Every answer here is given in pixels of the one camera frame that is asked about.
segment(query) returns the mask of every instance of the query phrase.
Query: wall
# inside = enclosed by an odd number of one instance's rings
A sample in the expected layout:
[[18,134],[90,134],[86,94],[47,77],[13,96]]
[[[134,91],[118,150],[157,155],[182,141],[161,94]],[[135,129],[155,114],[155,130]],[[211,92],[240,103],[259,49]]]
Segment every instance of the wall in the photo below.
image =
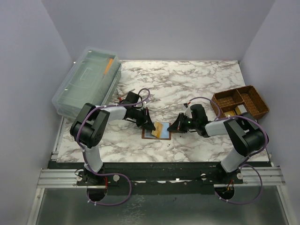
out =
[[72,61],[39,0],[2,0],[0,21],[0,223],[23,225],[60,121],[51,98]]
[[71,57],[241,60],[274,0],[42,0]]
[[272,160],[281,166],[300,221],[300,1],[276,0],[240,64],[270,112],[262,120]]

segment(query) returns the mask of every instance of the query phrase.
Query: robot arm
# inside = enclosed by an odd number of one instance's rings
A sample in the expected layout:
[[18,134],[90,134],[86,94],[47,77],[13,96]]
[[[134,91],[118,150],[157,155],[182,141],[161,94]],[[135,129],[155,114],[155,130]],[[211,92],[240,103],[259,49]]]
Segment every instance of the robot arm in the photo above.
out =
[[[134,106],[121,106],[137,103],[139,98],[139,95],[129,92],[126,99],[120,102],[120,106],[96,110],[84,124],[79,141],[86,146],[86,161],[93,171],[98,172],[103,165],[97,145],[102,139],[108,122],[113,120],[128,120],[135,123],[139,128],[155,130],[147,107],[137,109]],[[74,137],[75,141],[83,121],[95,108],[95,105],[86,103],[79,112],[70,129],[70,134]]]
[[[249,113],[242,114],[251,120]],[[176,121],[168,128],[170,132],[186,133],[195,130],[200,136],[212,137],[229,135],[234,148],[228,156],[217,165],[217,178],[222,180],[238,170],[248,156],[264,145],[264,136],[259,127],[241,118],[208,121],[201,104],[188,107],[185,113],[180,113]]]

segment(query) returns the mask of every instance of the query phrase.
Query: white marble surface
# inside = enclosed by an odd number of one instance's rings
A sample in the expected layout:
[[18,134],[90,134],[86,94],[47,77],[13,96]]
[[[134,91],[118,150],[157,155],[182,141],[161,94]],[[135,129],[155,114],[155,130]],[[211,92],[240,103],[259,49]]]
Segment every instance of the white marble surface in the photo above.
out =
[[[197,96],[212,98],[213,93],[245,86],[237,61],[124,61],[118,85],[120,95],[133,88],[149,88],[148,107],[152,121],[173,123],[183,103]],[[201,103],[209,120],[215,118],[210,103]],[[66,123],[57,162],[83,162],[82,152],[69,134]],[[231,150],[227,135],[203,138],[197,133],[172,134],[170,141],[142,139],[135,124],[115,120],[106,127],[100,142],[104,162],[208,162],[220,161]],[[251,161],[268,161],[266,151]]]

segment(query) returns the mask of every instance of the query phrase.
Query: wooden tray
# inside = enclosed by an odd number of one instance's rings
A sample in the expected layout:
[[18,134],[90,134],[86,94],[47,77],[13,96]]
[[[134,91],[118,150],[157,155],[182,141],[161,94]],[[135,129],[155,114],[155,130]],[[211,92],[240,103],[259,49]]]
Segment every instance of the wooden tray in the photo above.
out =
[[[256,120],[261,119],[269,111],[262,97],[253,86],[222,91],[214,94],[211,100],[220,107],[220,118],[225,117],[224,112],[234,110],[238,105],[244,105]],[[213,104],[211,106],[217,115],[218,109]]]

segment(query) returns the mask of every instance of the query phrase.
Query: orange object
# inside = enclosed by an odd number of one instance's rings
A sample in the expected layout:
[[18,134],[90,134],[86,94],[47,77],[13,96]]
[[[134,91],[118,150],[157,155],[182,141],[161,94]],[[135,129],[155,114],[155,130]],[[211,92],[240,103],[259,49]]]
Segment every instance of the orange object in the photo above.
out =
[[108,72],[109,67],[111,67],[112,63],[113,63],[113,59],[109,59],[109,62],[108,62],[108,64],[107,64],[107,67],[106,67],[106,69],[105,69],[105,71],[104,71],[104,75]]

